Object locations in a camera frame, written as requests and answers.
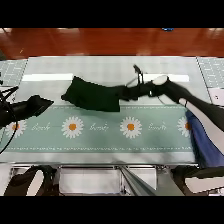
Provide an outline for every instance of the dark green cloth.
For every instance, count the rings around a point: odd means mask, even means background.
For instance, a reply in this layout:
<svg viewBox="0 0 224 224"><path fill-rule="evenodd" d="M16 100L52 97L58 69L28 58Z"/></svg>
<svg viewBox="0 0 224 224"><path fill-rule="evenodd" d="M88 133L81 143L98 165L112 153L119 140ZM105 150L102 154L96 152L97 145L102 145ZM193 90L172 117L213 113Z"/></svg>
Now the dark green cloth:
<svg viewBox="0 0 224 224"><path fill-rule="evenodd" d="M87 110L120 112L119 93L123 88L101 86L74 77L61 99Z"/></svg>

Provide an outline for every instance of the folded cloth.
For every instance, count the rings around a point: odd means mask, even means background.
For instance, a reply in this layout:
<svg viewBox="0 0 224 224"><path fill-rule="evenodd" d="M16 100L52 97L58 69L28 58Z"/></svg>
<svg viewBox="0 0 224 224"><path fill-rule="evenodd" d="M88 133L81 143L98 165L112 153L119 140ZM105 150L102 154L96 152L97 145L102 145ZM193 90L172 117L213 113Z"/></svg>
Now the folded cloth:
<svg viewBox="0 0 224 224"><path fill-rule="evenodd" d="M209 139L198 118L190 111L187 111L186 116L191 126L193 144L196 145L194 150L199 166L201 168L224 166L224 155Z"/></svg>
<svg viewBox="0 0 224 224"><path fill-rule="evenodd" d="M120 112L119 94L124 88L101 86L74 77L61 99L87 110Z"/></svg>

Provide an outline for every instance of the grid pattern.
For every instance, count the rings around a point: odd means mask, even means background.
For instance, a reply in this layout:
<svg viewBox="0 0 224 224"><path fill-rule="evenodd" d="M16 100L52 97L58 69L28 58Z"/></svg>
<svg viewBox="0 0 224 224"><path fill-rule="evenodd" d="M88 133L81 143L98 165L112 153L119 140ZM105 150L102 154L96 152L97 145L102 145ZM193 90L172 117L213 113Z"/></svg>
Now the grid pattern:
<svg viewBox="0 0 224 224"><path fill-rule="evenodd" d="M3 86L18 86L26 67L27 59L0 61Z"/></svg>
<svg viewBox="0 0 224 224"><path fill-rule="evenodd" d="M209 88L224 88L224 58L197 57L198 64Z"/></svg>
<svg viewBox="0 0 224 224"><path fill-rule="evenodd" d="M188 75L190 82L180 83L192 94L210 102L203 77L195 57L160 57L160 56L61 56L33 57L28 59L24 74L58 74L73 73L86 81L106 86L125 85L136 78L133 65L148 74ZM16 100L25 100L27 95L39 94L52 99L55 105L65 105L61 95L69 86L69 81L23 82ZM166 96L160 99L166 104L174 104ZM121 105L154 105L161 104L157 98L141 97L137 102L120 102Z"/></svg>

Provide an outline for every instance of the green table mat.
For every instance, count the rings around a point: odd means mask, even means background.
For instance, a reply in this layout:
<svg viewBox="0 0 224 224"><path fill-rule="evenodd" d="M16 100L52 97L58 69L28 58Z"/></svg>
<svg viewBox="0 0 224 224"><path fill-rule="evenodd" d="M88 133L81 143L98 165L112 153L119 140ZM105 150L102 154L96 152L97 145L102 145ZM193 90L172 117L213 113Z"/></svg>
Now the green table mat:
<svg viewBox="0 0 224 224"><path fill-rule="evenodd" d="M186 109L181 106L124 106L120 113L52 106L19 122L7 152L158 153L191 152ZM14 124L5 128L8 142Z"/></svg>

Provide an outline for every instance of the daisy print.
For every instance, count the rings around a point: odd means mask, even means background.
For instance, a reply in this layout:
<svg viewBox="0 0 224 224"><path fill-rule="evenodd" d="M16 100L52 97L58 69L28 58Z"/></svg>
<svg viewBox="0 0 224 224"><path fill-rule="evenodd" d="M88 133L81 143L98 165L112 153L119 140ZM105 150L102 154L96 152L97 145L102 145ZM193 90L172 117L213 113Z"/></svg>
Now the daisy print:
<svg viewBox="0 0 224 224"><path fill-rule="evenodd" d="M186 117L182 117L179 119L177 127L181 134L184 135L186 138L190 136L191 127Z"/></svg>
<svg viewBox="0 0 224 224"><path fill-rule="evenodd" d="M69 117L63 122L61 130L66 138L75 138L82 134L83 126L83 121L78 117Z"/></svg>
<svg viewBox="0 0 224 224"><path fill-rule="evenodd" d="M141 126L142 125L138 119L135 119L134 117L126 117L121 122L120 131L123 132L123 135L125 135L126 138L135 138L141 134Z"/></svg>
<svg viewBox="0 0 224 224"><path fill-rule="evenodd" d="M8 135L8 137L11 138L15 129L16 129L16 123L14 122L7 125L5 129L6 135ZM17 138L18 136L22 135L25 130L26 130L26 121L24 120L18 121L18 127L14 137Z"/></svg>

